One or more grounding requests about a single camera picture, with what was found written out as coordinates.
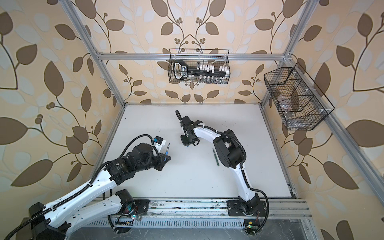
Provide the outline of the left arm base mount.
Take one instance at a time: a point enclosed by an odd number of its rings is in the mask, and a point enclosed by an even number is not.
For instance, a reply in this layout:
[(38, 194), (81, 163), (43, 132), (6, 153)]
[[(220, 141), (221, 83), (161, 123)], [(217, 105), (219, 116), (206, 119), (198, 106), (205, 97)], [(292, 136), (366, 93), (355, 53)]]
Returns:
[(115, 234), (127, 233), (134, 226), (134, 223), (139, 222), (142, 216), (149, 210), (150, 200), (132, 200), (129, 203), (123, 204), (122, 209), (114, 215), (108, 216), (108, 222)]

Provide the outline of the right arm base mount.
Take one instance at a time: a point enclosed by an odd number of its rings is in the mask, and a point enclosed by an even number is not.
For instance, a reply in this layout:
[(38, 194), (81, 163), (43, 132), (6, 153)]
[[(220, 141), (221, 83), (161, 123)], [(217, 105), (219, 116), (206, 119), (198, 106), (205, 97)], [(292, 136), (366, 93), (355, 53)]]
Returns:
[(230, 217), (252, 217), (245, 221), (243, 230), (251, 236), (257, 235), (265, 226), (269, 217), (269, 200), (229, 200), (227, 201), (228, 215)]

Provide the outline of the blue pen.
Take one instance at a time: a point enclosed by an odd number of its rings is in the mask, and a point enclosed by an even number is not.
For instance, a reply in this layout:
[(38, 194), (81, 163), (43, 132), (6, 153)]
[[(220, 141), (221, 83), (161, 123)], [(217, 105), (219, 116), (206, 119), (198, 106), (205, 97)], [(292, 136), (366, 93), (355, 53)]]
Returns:
[(167, 145), (167, 148), (166, 148), (166, 156), (168, 156), (169, 155), (169, 148), (170, 148), (170, 143), (168, 143), (168, 145)]

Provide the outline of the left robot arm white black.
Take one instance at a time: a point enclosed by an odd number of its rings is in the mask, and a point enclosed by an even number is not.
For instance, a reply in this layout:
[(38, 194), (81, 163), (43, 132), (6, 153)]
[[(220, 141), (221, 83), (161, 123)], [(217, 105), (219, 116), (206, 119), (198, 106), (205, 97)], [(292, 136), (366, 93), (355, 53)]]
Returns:
[(10, 240), (24, 228), (29, 228), (33, 240), (65, 240), (89, 223), (115, 214), (136, 215), (138, 207), (127, 190), (98, 202), (91, 202), (108, 190), (113, 190), (137, 172), (155, 169), (162, 171), (171, 160), (160, 153), (162, 144), (140, 143), (132, 151), (124, 149), (121, 155), (103, 163), (91, 179), (69, 194), (46, 205), (36, 203), (29, 209), (29, 219), (22, 222), (5, 238)]

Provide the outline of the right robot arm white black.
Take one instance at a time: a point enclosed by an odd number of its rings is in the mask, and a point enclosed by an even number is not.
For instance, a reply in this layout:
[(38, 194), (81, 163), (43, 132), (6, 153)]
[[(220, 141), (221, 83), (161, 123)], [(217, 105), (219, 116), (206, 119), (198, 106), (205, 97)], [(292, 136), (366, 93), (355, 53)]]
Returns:
[(240, 144), (232, 130), (217, 131), (203, 124), (201, 121), (193, 122), (188, 116), (182, 117), (176, 110), (184, 134), (181, 141), (184, 146), (198, 145), (204, 139), (214, 145), (214, 152), (226, 168), (230, 168), (240, 199), (240, 211), (251, 216), (256, 213), (260, 198), (257, 191), (253, 191), (247, 178), (244, 163), (247, 159), (245, 148)]

